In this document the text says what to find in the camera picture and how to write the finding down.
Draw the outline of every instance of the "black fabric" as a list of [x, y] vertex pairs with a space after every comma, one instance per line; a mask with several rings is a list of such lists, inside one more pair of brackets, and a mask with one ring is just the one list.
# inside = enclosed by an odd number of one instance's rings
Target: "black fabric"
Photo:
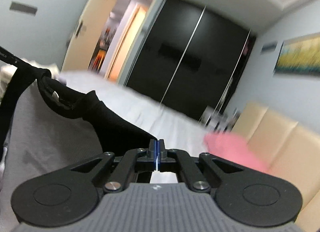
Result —
[[[49, 70], [21, 64], [12, 77], [0, 104], [0, 142], [2, 144], [20, 95], [35, 79], [39, 92], [50, 109], [63, 117], [71, 119], [81, 117], [92, 124], [104, 152], [114, 152], [116, 156], [121, 156], [130, 149], [148, 148], [150, 139], [156, 139], [108, 109], [98, 99], [95, 91], [84, 94], [72, 90], [52, 80]], [[52, 96], [54, 91], [59, 95], [59, 101]]]

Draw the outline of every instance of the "black wardrobe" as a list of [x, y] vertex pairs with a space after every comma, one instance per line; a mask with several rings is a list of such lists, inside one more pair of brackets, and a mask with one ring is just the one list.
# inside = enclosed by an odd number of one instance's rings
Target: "black wardrobe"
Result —
[[166, 0], [127, 86], [199, 120], [220, 101], [248, 35], [206, 7]]

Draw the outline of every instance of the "white logo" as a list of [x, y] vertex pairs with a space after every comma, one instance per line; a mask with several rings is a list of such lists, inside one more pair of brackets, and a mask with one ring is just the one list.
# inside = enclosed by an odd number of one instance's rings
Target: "white logo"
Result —
[[2, 52], [0, 52], [0, 55], [7, 58], [7, 55], [3, 54]]
[[154, 190], [159, 190], [159, 189], [161, 189], [162, 187], [157, 184], [157, 185], [154, 185], [152, 188], [153, 188]]

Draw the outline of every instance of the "yellow painting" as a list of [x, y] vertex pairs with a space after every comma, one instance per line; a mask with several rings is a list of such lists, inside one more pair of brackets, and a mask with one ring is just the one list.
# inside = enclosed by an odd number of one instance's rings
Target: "yellow painting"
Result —
[[320, 75], [320, 34], [284, 41], [275, 72]]

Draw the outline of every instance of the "gray cloth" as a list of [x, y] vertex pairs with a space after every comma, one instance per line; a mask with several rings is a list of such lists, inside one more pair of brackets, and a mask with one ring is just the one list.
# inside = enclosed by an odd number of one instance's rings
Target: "gray cloth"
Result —
[[92, 125], [53, 112], [33, 83], [20, 96], [13, 117], [0, 192], [0, 231], [18, 225], [10, 200], [19, 184], [100, 153]]

